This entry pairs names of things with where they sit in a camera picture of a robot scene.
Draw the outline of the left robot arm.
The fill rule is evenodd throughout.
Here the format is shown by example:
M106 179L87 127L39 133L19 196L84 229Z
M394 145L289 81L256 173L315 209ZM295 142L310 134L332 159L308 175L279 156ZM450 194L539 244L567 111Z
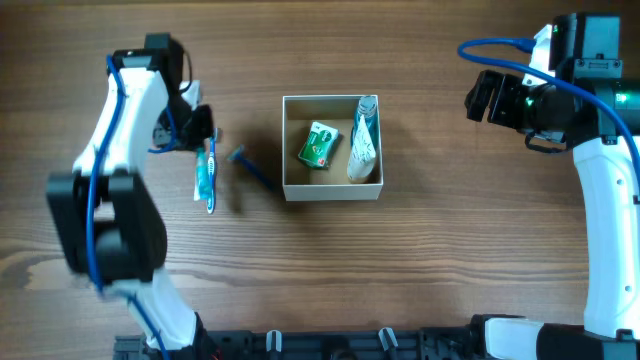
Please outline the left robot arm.
M192 63L168 33L106 57L107 99L68 174L53 174L46 199L72 272L99 296L122 299L151 359L219 359L221 348L165 267L168 237L144 183L150 153L203 150L216 134Z

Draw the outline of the teal toothpaste tube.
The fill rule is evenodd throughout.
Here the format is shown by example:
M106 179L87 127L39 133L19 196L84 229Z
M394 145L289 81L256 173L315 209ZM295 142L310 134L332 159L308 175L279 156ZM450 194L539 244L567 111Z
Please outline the teal toothpaste tube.
M194 200L208 200L211 196L211 182L208 171L208 157L203 147L196 150L196 172Z

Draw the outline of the blue disposable razor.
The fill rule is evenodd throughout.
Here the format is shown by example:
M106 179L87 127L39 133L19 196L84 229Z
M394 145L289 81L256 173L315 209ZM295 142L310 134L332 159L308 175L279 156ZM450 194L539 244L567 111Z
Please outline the blue disposable razor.
M233 150L227 157L227 160L231 163L237 163L242 165L247 172L254 176L265 188L269 191L274 190L274 185L271 180L260 170L253 162L251 162L245 155L245 146L239 145Z

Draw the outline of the green soap packet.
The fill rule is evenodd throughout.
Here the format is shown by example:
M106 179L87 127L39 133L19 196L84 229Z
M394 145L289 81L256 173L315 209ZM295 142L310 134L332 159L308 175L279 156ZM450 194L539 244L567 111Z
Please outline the green soap packet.
M336 128L314 121L308 137L298 153L298 159L310 168L324 169L329 165L334 143L340 133Z

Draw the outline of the blue mouthwash bottle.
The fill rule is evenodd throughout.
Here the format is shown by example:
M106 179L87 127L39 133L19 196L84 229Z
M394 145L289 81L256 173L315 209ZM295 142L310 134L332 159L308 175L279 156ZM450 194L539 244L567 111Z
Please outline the blue mouthwash bottle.
M362 96L354 114L354 125L351 131L351 142L354 141L356 130L359 124L360 116L365 118L366 128L371 137L372 144L375 149L378 149L379 143L379 114L378 114L378 101L374 95Z

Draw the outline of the blue white toothbrush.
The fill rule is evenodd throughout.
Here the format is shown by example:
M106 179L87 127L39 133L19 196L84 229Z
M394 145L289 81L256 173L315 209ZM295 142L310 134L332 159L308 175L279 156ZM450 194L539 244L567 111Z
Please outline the blue white toothbrush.
M217 159L216 159L216 142L218 137L218 129L215 128L213 136L209 140L209 155L207 160L207 174L210 185L210 191L207 198L207 212L212 215L216 207L216 176L217 176Z

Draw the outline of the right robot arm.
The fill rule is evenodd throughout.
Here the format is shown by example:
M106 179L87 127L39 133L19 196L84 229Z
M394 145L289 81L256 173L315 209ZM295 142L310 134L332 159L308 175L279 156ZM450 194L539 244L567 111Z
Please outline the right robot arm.
M635 359L639 355L639 84L623 77L620 18L557 16L508 45L528 64L459 55L483 71L465 99L469 119L522 134L527 148L571 153L586 214L589 284L579 326L477 315L477 359Z

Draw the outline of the white lotion tube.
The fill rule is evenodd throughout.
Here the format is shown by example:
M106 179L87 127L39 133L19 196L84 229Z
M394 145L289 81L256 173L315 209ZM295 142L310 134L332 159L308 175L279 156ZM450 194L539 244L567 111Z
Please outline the white lotion tube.
M347 176L352 183L364 183L376 164L376 150L366 125L366 118L358 119L347 164Z

